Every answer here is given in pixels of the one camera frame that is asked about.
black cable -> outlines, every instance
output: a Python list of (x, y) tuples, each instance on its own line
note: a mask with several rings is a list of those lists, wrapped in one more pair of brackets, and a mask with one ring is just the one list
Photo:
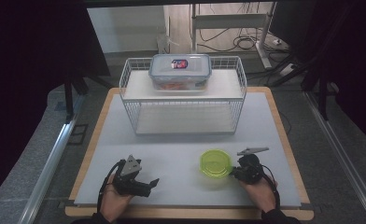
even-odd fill
[(260, 7), (260, 2), (258, 2), (258, 8), (256, 10), (256, 13), (259, 13), (259, 7)]
[(111, 170), (109, 171), (109, 173), (105, 177), (105, 180), (104, 180), (104, 183), (102, 184), (102, 187), (99, 189), (98, 204), (96, 205), (96, 210), (97, 210), (98, 213), (101, 209), (102, 199), (103, 199), (103, 196), (104, 196), (104, 191), (105, 191), (105, 187), (106, 187), (107, 182), (108, 182), (108, 178), (111, 176), (111, 174), (116, 169), (116, 167), (120, 165), (120, 162), (121, 161), (118, 161), (116, 164), (114, 164), (114, 166), (111, 168)]
[(263, 79), (266, 77), (267, 77), (267, 81), (266, 81), (266, 84), (264, 84), (264, 85), (268, 85), (268, 83), (270, 82), (271, 76), (277, 74), (282, 68), (284, 68), (286, 66), (286, 64), (291, 62), (291, 60), (293, 60), (293, 58), (294, 58), (294, 54), (290, 54), (288, 57), (286, 57), (284, 60), (282, 60), (281, 63), (277, 64), (272, 70), (269, 71), (269, 73), (267, 73), (261, 80), (259, 80), (258, 86), (263, 81)]
[(265, 165), (261, 165), (261, 166), (262, 166), (262, 167), (264, 167), (265, 169), (267, 169), (267, 170), (268, 170), (268, 172), (270, 172), (270, 175), (271, 175), (271, 177), (273, 178), (273, 183), (274, 183), (274, 185), (276, 186), (276, 181), (275, 181), (275, 178), (274, 178), (273, 172), (271, 172), (270, 168), (268, 168), (267, 166), (265, 166)]
[[(240, 44), (241, 44), (241, 42), (244, 42), (244, 41), (249, 41), (252, 43), (252, 45), (248, 48), (241, 47)], [(237, 48), (244, 49), (244, 50), (253, 49), (253, 47), (255, 47), (255, 42), (249, 37), (237, 36), (232, 42)]]
[(287, 135), (290, 134), (291, 131), (291, 124), (290, 121), (288, 119), (288, 117), (286, 115), (284, 115), (280, 110), (278, 110), (279, 114), (286, 120), (286, 122), (288, 123), (289, 127), (288, 127), (288, 131), (286, 132)]
[(268, 52), (281, 52), (281, 53), (291, 53), (290, 49), (276, 49), (264, 43), (264, 49)]
[(273, 58), (273, 57), (272, 57), (272, 55), (273, 55), (273, 54), (276, 54), (276, 53), (282, 53), (282, 52), (278, 52), (278, 51), (269, 52), (269, 53), (268, 53), (268, 58), (269, 58), (269, 59), (271, 59), (271, 60), (273, 60), (273, 61), (274, 61), (274, 62), (276, 62), (276, 63), (282, 63), (282, 62), (283, 62), (283, 60), (282, 60), (282, 61), (278, 61), (277, 59), (275, 59), (275, 58)]
[(249, 4), (247, 5), (246, 14), (249, 13), (250, 4), (251, 3), (249, 2)]
[(190, 39), (192, 40), (192, 34), (191, 34), (191, 19), (192, 19), (192, 15), (191, 15), (191, 4), (189, 4), (189, 33), (190, 33)]
[(203, 38), (203, 34), (202, 34), (202, 29), (200, 30), (200, 37), (201, 37), (201, 39), (204, 41), (204, 42), (207, 42), (207, 41), (210, 41), (210, 40), (213, 40), (213, 39), (215, 39), (216, 37), (218, 37), (218, 36), (220, 36), (220, 35), (222, 35), (224, 32), (226, 32), (226, 31), (228, 31), (228, 30), (230, 30), (230, 28), (227, 28), (227, 29), (225, 29), (225, 30), (223, 30), (222, 32), (220, 32), (219, 34), (217, 34), (217, 35), (215, 35), (215, 36), (213, 36), (213, 37), (211, 37), (211, 38), (209, 38), (209, 39), (207, 39), (207, 40), (205, 40), (204, 38)]
[(201, 46), (201, 47), (204, 47), (204, 48), (208, 48), (208, 49), (212, 49), (212, 50), (214, 50), (214, 51), (218, 51), (218, 52), (225, 52), (225, 51), (230, 51), (230, 50), (233, 50), (233, 49), (236, 49), (237, 48), (237, 46), (234, 46), (233, 48), (231, 48), (231, 49), (214, 49), (214, 48), (211, 48), (211, 47), (209, 47), (209, 46), (207, 46), (207, 45), (203, 45), (203, 44), (197, 44), (198, 46)]
[(238, 10), (236, 11), (237, 13), (242, 9), (245, 9), (245, 5), (246, 3), (242, 3), (242, 5), (238, 8)]
[(171, 52), (171, 47), (169, 47), (169, 50), (167, 50), (166, 48), (163, 48), (163, 52), (165, 52), (166, 54), (169, 54)]
[(281, 67), (289, 62), (291, 62), (294, 59), (294, 55), (288, 55), (288, 57), (286, 57), (284, 60), (281, 61), (281, 63), (279, 63), (277, 66), (275, 66), (273, 69), (267, 70), (267, 71), (262, 71), (262, 72), (255, 72), (255, 73), (245, 73), (246, 76), (250, 76), (250, 75), (254, 75), (254, 74), (264, 74), (263, 76), (257, 76), (257, 77), (251, 77), (251, 78), (246, 78), (246, 81), (252, 80), (252, 79), (256, 79), (256, 78), (261, 78), (261, 80), (259, 80), (258, 82), (258, 86), (260, 85), (261, 81), (265, 78), (265, 77), (270, 77), (272, 76), (274, 73), (277, 73)]
[(209, 4), (210, 9), (213, 11), (213, 14), (216, 14), (216, 12), (212, 8), (212, 3)]

food inside container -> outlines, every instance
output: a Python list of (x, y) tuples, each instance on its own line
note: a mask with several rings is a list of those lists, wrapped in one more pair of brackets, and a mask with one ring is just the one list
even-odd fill
[(148, 74), (157, 91), (204, 91), (212, 69), (206, 54), (157, 54)]

gray floor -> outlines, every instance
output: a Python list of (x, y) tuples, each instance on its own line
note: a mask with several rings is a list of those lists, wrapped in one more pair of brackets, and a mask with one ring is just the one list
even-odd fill
[[(104, 77), (104, 79), (117, 85), (120, 70), (126, 58), (150, 57), (153, 54), (152, 51), (107, 54), (106, 59), (112, 77)], [(242, 58), (246, 72), (252, 73), (248, 75), (249, 86), (261, 86), (279, 78), (278, 75), (268, 76), (266, 73), (262, 73), (257, 53), (235, 54)], [(283, 54), (278, 55), (279, 60), (284, 56)], [(272, 88), (272, 91), (311, 205), (315, 210), (315, 218), (304, 223), (366, 224), (366, 211), (300, 89), (302, 79), (303, 76), (295, 77), (280, 87)], [(68, 197), (71, 188), (107, 95), (105, 87), (89, 79), (86, 81), (90, 91), (85, 97), (76, 129), (63, 152), (62, 159), (35, 218), (35, 223), (69, 223), (74, 220), (64, 214), (64, 206), (70, 203)], [(42, 121), (0, 188), (0, 223), (16, 223), (19, 220), (59, 131), (63, 127), (65, 119), (63, 102), (63, 87), (49, 93), (49, 106)], [(327, 108), (330, 124), (366, 183), (366, 136), (341, 111), (332, 96), (328, 99)], [(148, 220), (123, 220), (123, 223), (141, 222), (148, 223)], [(194, 221), (151, 220), (151, 222), (191, 223)], [(229, 220), (195, 220), (195, 222), (247, 223)]]

yellow-green plastic bowl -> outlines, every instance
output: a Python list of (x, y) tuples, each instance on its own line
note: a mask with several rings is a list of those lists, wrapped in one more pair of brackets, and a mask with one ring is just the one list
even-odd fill
[(200, 158), (200, 170), (210, 177), (223, 177), (232, 170), (230, 155), (220, 149), (210, 149)]

wire rack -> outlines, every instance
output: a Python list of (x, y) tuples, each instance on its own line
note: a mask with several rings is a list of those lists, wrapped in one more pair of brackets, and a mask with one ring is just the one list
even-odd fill
[(205, 91), (156, 91), (151, 58), (132, 58), (120, 78), (120, 97), (136, 134), (235, 133), (246, 97), (246, 76), (236, 56), (211, 57)]

